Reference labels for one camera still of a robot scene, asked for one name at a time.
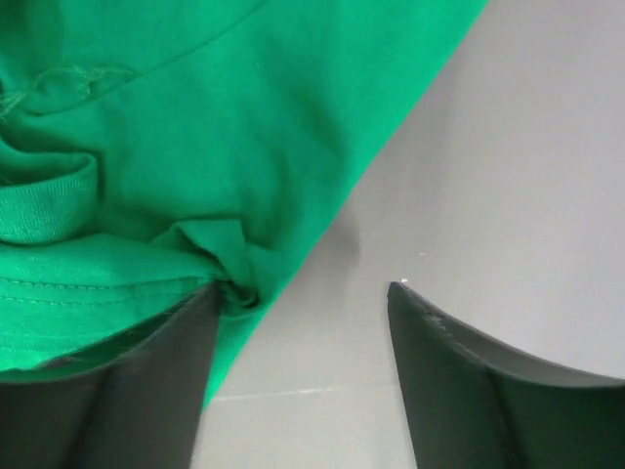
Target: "cotton cloth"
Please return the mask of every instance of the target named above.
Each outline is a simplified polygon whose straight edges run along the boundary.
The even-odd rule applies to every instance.
[[[484,3],[0,0],[0,371],[217,280],[214,395]]]

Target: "white tabletop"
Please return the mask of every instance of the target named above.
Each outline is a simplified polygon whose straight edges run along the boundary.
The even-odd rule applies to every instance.
[[[492,1],[244,351],[194,469],[414,468],[390,280],[625,376],[624,19],[614,0]]]

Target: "loose thread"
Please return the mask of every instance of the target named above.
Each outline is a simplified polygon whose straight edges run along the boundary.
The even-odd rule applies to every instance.
[[[137,76],[137,73],[130,69],[116,66],[100,66],[89,70],[78,65],[66,65],[49,68],[35,76],[27,89],[17,92],[0,93],[0,119],[6,120],[7,115],[18,107],[31,93],[37,91],[44,80],[50,75],[63,73],[75,74],[82,78],[82,82],[78,85],[78,88],[83,93],[83,99],[86,99],[91,95],[92,85],[104,79],[107,75],[118,74],[129,77]]]

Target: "green fabric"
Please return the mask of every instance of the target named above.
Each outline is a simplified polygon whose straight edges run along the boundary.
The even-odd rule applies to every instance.
[[[485,0],[0,0],[0,370],[222,280],[209,395]]]

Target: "gray surface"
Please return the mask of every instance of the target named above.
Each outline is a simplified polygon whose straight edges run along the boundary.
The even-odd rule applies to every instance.
[[[623,18],[614,0],[493,1],[244,351],[194,469],[414,468],[391,279],[625,376]]]

